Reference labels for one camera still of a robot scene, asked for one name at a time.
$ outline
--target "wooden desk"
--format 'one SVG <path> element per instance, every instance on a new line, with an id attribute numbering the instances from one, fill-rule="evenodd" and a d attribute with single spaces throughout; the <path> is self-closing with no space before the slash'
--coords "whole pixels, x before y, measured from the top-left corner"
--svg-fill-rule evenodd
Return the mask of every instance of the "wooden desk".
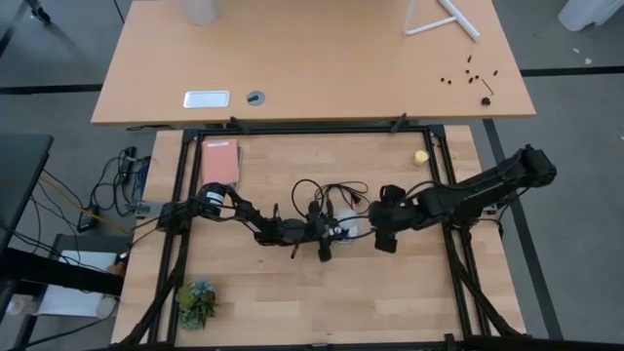
<path id="1" fill-rule="evenodd" d="M 404 38 L 408 0 L 221 0 L 207 26 L 189 24 L 178 1 L 135 1 L 92 122 L 533 116 L 491 0 L 454 3 L 483 33 L 480 43 L 456 23 Z M 448 16 L 419 0 L 412 24 Z M 481 80 L 469 84 L 474 75 Z M 490 107 L 481 106 L 490 95 L 483 79 L 495 92 Z M 182 107 L 187 91 L 210 90 L 229 91 L 229 106 Z M 266 102 L 250 106 L 252 91 Z"/>
<path id="2" fill-rule="evenodd" d="M 446 129 L 458 180 L 478 173 L 481 168 L 470 129 Z M 144 195 L 147 201 L 171 199 L 180 138 L 181 132 L 157 135 Z M 321 184 L 364 181 L 370 187 L 371 200 L 378 196 L 381 185 L 410 187 L 430 179 L 428 168 L 417 168 L 412 163 L 414 150 L 425 148 L 421 134 L 237 139 L 244 148 L 239 193 L 265 215 L 271 213 L 277 202 L 282 217 L 297 217 L 291 204 L 291 189 L 305 177 Z M 312 187 L 301 186 L 295 200 L 300 206 L 307 206 L 312 194 Z M 344 206 L 338 194 L 332 197 L 335 206 Z M 362 222 L 361 227 L 368 228 L 368 224 Z M 150 229 L 151 224 L 141 228 L 136 237 Z M 485 294 L 511 326 L 523 330 L 495 225 L 482 222 L 472 233 Z M 396 254 L 375 250 L 373 240 L 368 237 L 350 245 L 332 245 L 333 259 L 327 263 L 319 262 L 316 245 L 303 245 L 296 259 L 291 260 L 290 248 L 261 247 L 240 223 L 195 219 L 186 283 L 212 280 L 219 306 L 216 318 L 209 320 L 204 331 L 179 331 L 176 344 L 431 341 L 442 339 L 447 332 L 460 339 L 441 227 L 400 234 Z M 114 341 L 129 333 L 154 295 L 163 241 L 163 233 L 154 233 L 133 248 Z M 471 298 L 467 302 L 476 328 Z M 164 311 L 166 320 L 169 305 Z"/>

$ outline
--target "black clamp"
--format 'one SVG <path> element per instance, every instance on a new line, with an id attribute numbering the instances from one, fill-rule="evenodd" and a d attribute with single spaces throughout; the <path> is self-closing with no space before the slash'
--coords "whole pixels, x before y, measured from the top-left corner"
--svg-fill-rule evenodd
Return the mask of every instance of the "black clamp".
<path id="1" fill-rule="evenodd" d="M 399 117 L 399 119 L 397 120 L 397 122 L 395 122 L 392 125 L 392 128 L 390 128 L 390 133 L 391 134 L 395 134 L 396 132 L 399 131 L 399 129 L 401 129 L 401 127 L 403 127 L 403 125 L 405 125 L 405 123 L 408 123 L 408 114 L 404 113 L 401 115 L 401 117 Z"/>
<path id="2" fill-rule="evenodd" d="M 250 129 L 247 128 L 241 120 L 234 116 L 230 117 L 230 124 L 236 127 L 245 136 L 248 136 L 251 133 Z"/>

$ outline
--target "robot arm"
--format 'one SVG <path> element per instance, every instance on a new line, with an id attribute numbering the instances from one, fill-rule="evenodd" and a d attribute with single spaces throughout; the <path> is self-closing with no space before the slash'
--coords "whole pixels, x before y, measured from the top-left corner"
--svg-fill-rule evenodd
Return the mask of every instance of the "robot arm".
<path id="1" fill-rule="evenodd" d="M 231 199 L 232 206 L 224 205 L 226 197 Z M 222 217 L 221 209 L 234 210 L 234 215 Z M 332 240 L 342 240 L 347 235 L 346 232 L 340 233 L 335 218 L 322 214 L 317 201 L 312 201 L 308 206 L 305 221 L 296 218 L 281 219 L 277 204 L 273 207 L 273 216 L 267 218 L 234 188 L 216 182 L 204 185 L 195 198 L 186 202 L 166 204 L 160 213 L 157 228 L 161 231 L 188 229 L 184 226 L 195 216 L 217 222 L 240 221 L 253 232 L 253 238 L 262 246 L 295 246 L 292 257 L 300 244 L 318 242 L 319 259 L 323 262 L 332 258 Z M 331 237 L 329 229 L 337 234 Z"/>
<path id="2" fill-rule="evenodd" d="M 434 183 L 415 194 L 386 185 L 381 188 L 380 201 L 373 202 L 369 210 L 375 247 L 394 253 L 395 235 L 402 230 L 420 230 L 442 222 L 469 227 L 485 207 L 509 198 L 519 188 L 548 185 L 556 175 L 544 152 L 527 145 L 498 166 L 457 184 Z"/>
<path id="3" fill-rule="evenodd" d="M 415 194 L 396 185 L 386 185 L 381 188 L 380 201 L 370 204 L 369 221 L 375 232 L 375 247 L 394 253 L 395 236 L 402 230 L 419 230 L 442 222 L 470 226 L 484 207 L 507 198 L 518 188 L 550 184 L 556 174 L 541 150 L 527 146 L 497 167 L 454 185 L 434 183 L 433 187 Z M 224 205 L 226 197 L 231 199 L 232 206 Z M 312 201 L 305 220 L 281 219 L 276 204 L 273 216 L 267 218 L 231 186 L 213 182 L 204 185 L 195 198 L 166 204 L 157 227 L 163 231 L 188 231 L 190 219 L 195 216 L 217 222 L 236 220 L 251 229 L 253 238 L 262 246 L 295 246 L 294 254 L 300 244 L 318 242 L 319 259 L 325 262 L 332 258 L 332 241 L 347 239 L 347 233 L 341 231 L 338 220 L 332 216 L 331 204 L 328 207 L 328 213 L 324 214 L 321 205 Z M 222 217 L 221 209 L 233 210 L 234 215 Z"/>

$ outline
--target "red book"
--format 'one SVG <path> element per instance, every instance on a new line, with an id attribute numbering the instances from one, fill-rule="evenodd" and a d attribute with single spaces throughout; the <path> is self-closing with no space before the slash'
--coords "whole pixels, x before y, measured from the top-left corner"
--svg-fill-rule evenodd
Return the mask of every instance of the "red book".
<path id="1" fill-rule="evenodd" d="M 234 186 L 240 176 L 238 141 L 205 140 L 202 142 L 202 181 Z"/>

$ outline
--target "wooden tabletop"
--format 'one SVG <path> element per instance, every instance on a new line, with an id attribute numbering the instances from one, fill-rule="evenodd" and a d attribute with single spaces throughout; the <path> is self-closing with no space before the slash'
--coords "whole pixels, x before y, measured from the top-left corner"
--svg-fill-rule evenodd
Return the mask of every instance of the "wooden tabletop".
<path id="1" fill-rule="evenodd" d="M 135 1 L 92 122 L 533 116 L 491 0 L 453 3 L 481 42 L 457 23 L 404 37 L 408 0 L 220 0 L 204 26 L 189 24 L 179 1 Z M 418 0 L 412 25 L 448 16 L 436 0 Z M 229 91 L 229 106 L 183 108 L 188 91 Z M 253 91 L 266 102 L 249 105 Z"/>
<path id="2" fill-rule="evenodd" d="M 478 173 L 481 168 L 470 129 L 447 127 L 447 134 L 457 178 Z M 412 161 L 414 151 L 424 149 L 421 134 L 237 139 L 244 148 L 239 194 L 264 215 L 270 215 L 273 204 L 278 203 L 283 218 L 297 217 L 291 189 L 305 177 L 321 184 L 361 180 L 370 187 L 371 201 L 384 184 L 410 187 L 430 179 L 428 168 L 418 168 Z M 157 135 L 145 200 L 170 200 L 180 144 L 181 132 Z M 295 200 L 300 207 L 307 206 L 313 191 L 307 185 L 297 189 Z M 336 207 L 344 207 L 339 194 L 333 193 L 332 201 Z M 136 237 L 151 228 L 150 224 L 139 229 Z M 369 225 L 363 220 L 360 228 L 368 230 Z M 481 222 L 472 234 L 485 294 L 511 326 L 523 330 L 495 225 Z M 398 239 L 396 254 L 377 251 L 373 237 L 332 245 L 333 259 L 321 263 L 317 245 L 301 246 L 296 258 L 290 259 L 292 248 L 261 247 L 252 232 L 238 222 L 196 218 L 185 283 L 210 279 L 218 307 L 204 331 L 178 331 L 176 345 L 432 341 L 442 340 L 448 332 L 461 339 L 441 227 L 402 232 Z M 133 248 L 113 341 L 127 335 L 149 305 L 163 241 L 164 233 L 156 232 Z M 467 302 L 477 328 L 472 299 Z M 169 303 L 164 311 L 169 317 Z"/>

